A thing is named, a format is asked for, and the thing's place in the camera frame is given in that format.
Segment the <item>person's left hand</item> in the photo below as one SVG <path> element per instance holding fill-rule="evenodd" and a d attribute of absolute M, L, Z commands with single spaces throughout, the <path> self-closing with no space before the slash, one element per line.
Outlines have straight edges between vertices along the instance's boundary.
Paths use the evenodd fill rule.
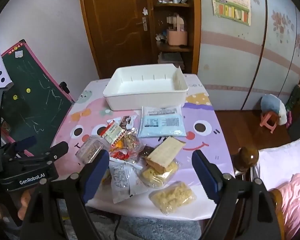
<path fill-rule="evenodd" d="M 13 193 L 11 195 L 13 207 L 10 209 L 0 203 L 0 220 L 16 215 L 19 220 L 23 221 L 33 193 L 34 189 L 27 189 L 23 193 Z"/>

